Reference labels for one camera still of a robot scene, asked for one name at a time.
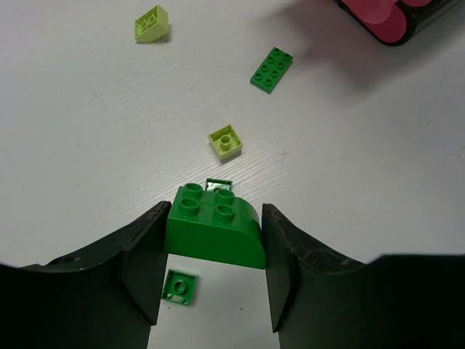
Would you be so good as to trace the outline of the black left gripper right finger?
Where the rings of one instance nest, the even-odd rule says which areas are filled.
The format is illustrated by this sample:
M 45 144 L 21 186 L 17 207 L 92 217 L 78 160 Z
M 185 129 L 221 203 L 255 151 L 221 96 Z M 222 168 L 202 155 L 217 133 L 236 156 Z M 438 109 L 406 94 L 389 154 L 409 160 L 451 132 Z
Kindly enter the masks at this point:
M 272 330 L 282 348 L 462 348 L 464 258 L 362 263 L 262 207 Z

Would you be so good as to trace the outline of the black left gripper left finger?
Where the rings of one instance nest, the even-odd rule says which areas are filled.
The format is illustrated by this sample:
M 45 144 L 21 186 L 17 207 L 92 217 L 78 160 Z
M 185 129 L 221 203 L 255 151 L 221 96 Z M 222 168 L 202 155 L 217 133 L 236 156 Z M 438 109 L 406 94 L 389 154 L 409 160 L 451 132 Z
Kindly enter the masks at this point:
M 146 348 L 171 204 L 46 265 L 1 266 L 3 348 Z

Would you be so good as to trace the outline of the pink top drawer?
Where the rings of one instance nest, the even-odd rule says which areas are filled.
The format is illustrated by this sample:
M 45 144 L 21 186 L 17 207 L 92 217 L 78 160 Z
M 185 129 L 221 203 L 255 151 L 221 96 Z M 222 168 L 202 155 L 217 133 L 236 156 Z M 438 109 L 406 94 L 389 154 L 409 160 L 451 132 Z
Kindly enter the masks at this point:
M 409 7 L 422 8 L 437 5 L 441 1 L 442 0 L 403 0 L 403 3 Z

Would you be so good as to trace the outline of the green curved lego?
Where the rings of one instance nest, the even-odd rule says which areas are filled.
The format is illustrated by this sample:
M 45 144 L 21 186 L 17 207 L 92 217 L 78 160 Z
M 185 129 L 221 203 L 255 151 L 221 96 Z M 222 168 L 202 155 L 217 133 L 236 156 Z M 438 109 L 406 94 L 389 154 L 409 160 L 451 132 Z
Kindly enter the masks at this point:
M 184 257 L 264 269 L 259 216 L 232 191 L 199 184 L 178 188 L 167 220 L 164 251 Z

